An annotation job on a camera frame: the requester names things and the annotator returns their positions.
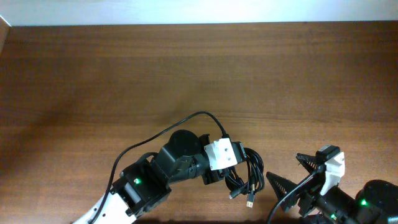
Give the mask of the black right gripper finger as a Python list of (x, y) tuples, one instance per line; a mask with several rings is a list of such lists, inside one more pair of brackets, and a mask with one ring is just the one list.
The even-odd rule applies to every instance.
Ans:
[(266, 177), (276, 194), (277, 203), (283, 200), (279, 207), (283, 212), (288, 212), (299, 200), (300, 192), (295, 190), (298, 184), (271, 172), (267, 172)]
[(298, 153), (296, 159), (309, 174), (320, 174), (323, 172), (323, 161), (318, 156)]

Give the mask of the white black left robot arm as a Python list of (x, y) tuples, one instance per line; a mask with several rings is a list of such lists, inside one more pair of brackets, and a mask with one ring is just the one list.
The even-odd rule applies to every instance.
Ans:
[(170, 185), (201, 177), (205, 185), (227, 177), (230, 169), (247, 159), (241, 142), (197, 136), (188, 130), (174, 132), (158, 153), (144, 154), (126, 167), (77, 224), (134, 223), (164, 202)]

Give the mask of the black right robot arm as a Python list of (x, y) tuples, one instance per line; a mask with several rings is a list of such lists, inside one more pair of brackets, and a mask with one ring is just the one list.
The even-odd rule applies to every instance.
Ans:
[(299, 223), (397, 223), (396, 185), (370, 180), (351, 197), (338, 186), (345, 171), (342, 152), (297, 154), (296, 158), (309, 172), (300, 183), (271, 172), (266, 174), (278, 198), (267, 223), (278, 208), (287, 212), (295, 205), (300, 208)]

